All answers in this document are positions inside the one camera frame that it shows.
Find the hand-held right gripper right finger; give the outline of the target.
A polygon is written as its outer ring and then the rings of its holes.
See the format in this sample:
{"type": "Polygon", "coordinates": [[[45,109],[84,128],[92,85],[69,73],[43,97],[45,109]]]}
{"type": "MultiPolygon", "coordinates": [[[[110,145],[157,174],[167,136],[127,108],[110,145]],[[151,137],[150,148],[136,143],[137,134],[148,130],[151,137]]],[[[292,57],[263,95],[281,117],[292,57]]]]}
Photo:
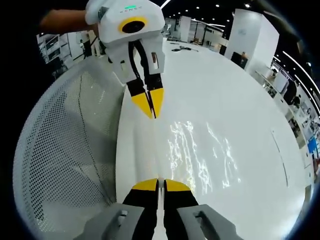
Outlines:
{"type": "Polygon", "coordinates": [[[163,224],[169,240],[240,240],[236,226],[207,204],[198,204],[182,182],[164,180],[163,224]]]}

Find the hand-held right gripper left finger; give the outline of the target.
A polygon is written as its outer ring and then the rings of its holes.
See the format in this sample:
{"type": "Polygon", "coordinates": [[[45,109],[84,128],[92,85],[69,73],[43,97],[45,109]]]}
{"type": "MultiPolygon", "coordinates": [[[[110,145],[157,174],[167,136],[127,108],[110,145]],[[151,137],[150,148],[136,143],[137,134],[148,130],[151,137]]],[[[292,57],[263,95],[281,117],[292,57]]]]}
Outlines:
{"type": "Polygon", "coordinates": [[[122,203],[88,220],[77,240],[151,240],[157,225],[159,180],[134,185],[122,203]]]}

